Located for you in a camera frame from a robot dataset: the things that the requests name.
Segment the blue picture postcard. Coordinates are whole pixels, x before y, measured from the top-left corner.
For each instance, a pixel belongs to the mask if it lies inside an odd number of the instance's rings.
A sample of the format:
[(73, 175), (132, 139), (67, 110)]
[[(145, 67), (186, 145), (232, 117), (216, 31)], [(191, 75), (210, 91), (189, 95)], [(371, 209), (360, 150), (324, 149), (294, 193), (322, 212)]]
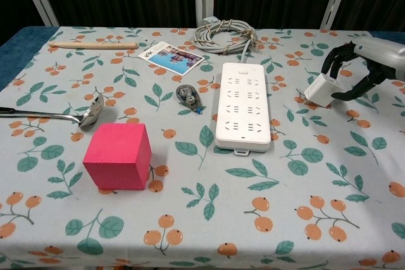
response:
[(138, 57), (180, 76), (185, 76), (204, 61), (203, 56), (179, 49), (167, 42), (158, 42), (140, 53)]

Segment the floral tablecloth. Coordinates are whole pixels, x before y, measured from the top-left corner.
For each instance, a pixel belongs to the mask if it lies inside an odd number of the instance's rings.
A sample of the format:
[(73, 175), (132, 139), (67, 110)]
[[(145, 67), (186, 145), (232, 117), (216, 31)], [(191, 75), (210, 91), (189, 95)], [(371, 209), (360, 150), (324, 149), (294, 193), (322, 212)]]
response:
[[(304, 89), (328, 52), (360, 31), (262, 29), (249, 63), (264, 66), (271, 146), (238, 157), (215, 144), (224, 62), (203, 53), (185, 76), (139, 51), (55, 42), (168, 42), (195, 51), (187, 28), (61, 27), (28, 61), (0, 60), (0, 106), (143, 123), (146, 189), (97, 189), (84, 158), (93, 130), (70, 121), (0, 118), (0, 269), (28, 267), (405, 270), (405, 83), (386, 81), (327, 108)], [(180, 85), (203, 111), (183, 106)]]

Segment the wooden stick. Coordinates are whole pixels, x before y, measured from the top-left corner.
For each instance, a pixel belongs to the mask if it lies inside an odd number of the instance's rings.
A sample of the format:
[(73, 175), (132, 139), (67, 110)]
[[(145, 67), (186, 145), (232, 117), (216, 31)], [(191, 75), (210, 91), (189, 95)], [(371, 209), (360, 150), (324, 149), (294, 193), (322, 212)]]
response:
[(134, 43), (111, 43), (111, 42), (49, 42), (50, 47), (64, 49), (137, 49), (139, 45)]

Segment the white power strip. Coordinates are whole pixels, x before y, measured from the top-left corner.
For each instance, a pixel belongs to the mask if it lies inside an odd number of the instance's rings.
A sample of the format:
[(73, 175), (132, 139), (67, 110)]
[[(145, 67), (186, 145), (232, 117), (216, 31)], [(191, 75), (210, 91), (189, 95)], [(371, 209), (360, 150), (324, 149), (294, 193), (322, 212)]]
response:
[(270, 148), (270, 116), (265, 69), (260, 64), (224, 63), (215, 144), (237, 155)]

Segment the white power adapter plug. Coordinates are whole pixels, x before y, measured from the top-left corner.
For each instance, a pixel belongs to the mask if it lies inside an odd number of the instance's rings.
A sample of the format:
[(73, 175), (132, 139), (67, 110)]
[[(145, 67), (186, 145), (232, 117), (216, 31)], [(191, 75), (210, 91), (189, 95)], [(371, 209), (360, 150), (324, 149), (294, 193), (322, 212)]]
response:
[(339, 83), (328, 75), (321, 73), (304, 91), (304, 96), (307, 100), (319, 106), (327, 107), (333, 101), (332, 94), (336, 92), (342, 92)]

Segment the pink foam cube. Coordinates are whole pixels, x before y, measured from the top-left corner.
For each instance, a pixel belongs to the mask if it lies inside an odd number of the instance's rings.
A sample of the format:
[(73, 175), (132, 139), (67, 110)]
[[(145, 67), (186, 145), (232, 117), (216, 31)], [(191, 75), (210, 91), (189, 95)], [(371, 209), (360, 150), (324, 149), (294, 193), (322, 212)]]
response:
[(83, 165), (100, 190), (144, 190), (151, 146), (142, 123), (103, 123), (93, 134)]

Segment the grey correction tape dispenser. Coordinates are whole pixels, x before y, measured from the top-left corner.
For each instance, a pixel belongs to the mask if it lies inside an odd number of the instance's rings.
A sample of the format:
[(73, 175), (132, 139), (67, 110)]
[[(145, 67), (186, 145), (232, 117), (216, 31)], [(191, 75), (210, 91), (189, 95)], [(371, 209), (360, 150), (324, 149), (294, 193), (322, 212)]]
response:
[(197, 90), (191, 85), (180, 85), (176, 89), (176, 95), (180, 103), (191, 111), (201, 114), (203, 104)]

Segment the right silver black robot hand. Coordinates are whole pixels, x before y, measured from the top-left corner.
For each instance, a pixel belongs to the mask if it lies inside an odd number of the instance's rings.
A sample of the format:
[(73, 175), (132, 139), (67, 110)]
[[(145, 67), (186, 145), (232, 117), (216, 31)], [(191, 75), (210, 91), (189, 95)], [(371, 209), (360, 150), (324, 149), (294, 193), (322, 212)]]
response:
[(363, 58), (369, 71), (347, 92), (334, 92), (333, 99), (351, 101), (367, 93), (384, 80), (405, 82), (405, 45), (376, 37), (356, 37), (347, 44), (333, 48), (325, 58), (321, 73), (336, 79), (342, 64)]

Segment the blue table cover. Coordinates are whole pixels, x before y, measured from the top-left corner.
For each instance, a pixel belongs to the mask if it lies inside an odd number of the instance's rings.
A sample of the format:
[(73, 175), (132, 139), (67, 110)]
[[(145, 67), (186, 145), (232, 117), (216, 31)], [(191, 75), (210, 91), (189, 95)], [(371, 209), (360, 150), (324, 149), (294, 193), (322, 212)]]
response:
[(0, 47), (0, 60), (28, 61), (57, 32), (59, 27), (24, 27)]

